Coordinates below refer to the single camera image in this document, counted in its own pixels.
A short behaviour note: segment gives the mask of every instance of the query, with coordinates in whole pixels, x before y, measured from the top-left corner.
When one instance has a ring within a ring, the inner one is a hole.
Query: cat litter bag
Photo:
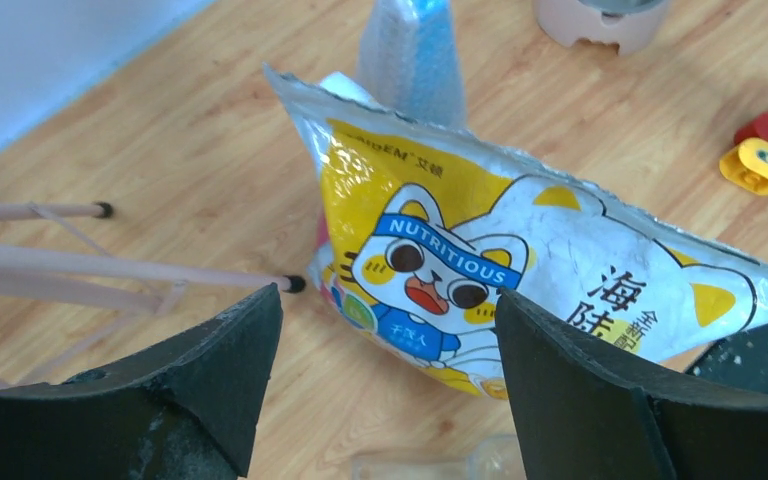
[[[503,288],[653,362],[768,323],[768,265],[525,153],[265,74],[321,185],[314,283],[358,332],[451,387],[507,398]]]

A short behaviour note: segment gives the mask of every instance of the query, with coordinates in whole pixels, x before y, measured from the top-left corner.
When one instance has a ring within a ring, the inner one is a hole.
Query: transparent plastic
[[[433,458],[389,452],[359,455],[353,480],[525,480],[515,435],[495,435],[465,458]]]
[[[355,80],[385,107],[466,128],[466,98],[448,0],[376,0]]]

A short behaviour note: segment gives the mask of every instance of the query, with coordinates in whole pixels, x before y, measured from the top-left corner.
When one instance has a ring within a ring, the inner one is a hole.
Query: cartoon cat
[[[743,326],[755,312],[755,290],[745,275],[699,262],[686,245],[653,241],[613,218],[595,195],[557,180],[519,177],[486,215],[452,228],[466,237],[499,231],[528,240],[532,268],[520,293],[616,345],[621,337],[619,346],[644,358],[714,339],[706,327]],[[659,319],[672,323],[656,325]],[[641,342],[656,327],[659,340]]]
[[[521,238],[493,231],[461,236],[447,229],[431,194],[403,185],[375,231],[349,254],[346,281],[372,305],[377,333],[420,367],[499,363],[492,331],[499,287],[516,288],[528,262]]]

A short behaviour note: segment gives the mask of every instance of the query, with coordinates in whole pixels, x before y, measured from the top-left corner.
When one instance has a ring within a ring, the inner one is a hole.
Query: cat eye
[[[449,299],[456,306],[469,310],[487,300],[487,288],[471,280],[455,280],[449,285]]]
[[[410,240],[398,240],[387,247],[387,264],[397,272],[415,272],[424,263],[422,249]]]

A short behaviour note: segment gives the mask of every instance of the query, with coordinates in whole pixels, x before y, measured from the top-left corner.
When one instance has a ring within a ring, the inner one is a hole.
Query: yellow cat ear
[[[543,190],[543,192],[534,199],[533,203],[538,206],[564,207],[581,211],[581,204],[578,203],[578,199],[575,197],[575,194],[572,193],[572,190],[560,185]]]
[[[710,285],[691,283],[696,300],[696,321],[702,328],[716,322],[737,303],[734,294],[728,290]]]
[[[667,251],[670,252],[670,254],[672,254],[672,256],[676,259],[678,264],[681,265],[682,267],[686,267],[688,265],[695,265],[699,263],[695,258],[689,255],[685,255],[679,252],[678,250],[673,250],[672,248],[668,248],[668,247],[664,247],[664,248],[666,248]]]
[[[425,208],[423,208],[419,202],[406,203],[405,206],[399,210],[399,213],[421,218],[426,222],[428,221],[428,212],[425,211]]]
[[[531,270],[531,267],[537,265],[537,252],[533,248],[528,247],[528,262],[525,264],[525,270]]]
[[[503,267],[510,267],[511,261],[513,260],[511,254],[508,253],[507,250],[501,249],[487,250],[486,252],[482,252],[481,256],[487,260],[490,260],[491,262],[498,263]]]

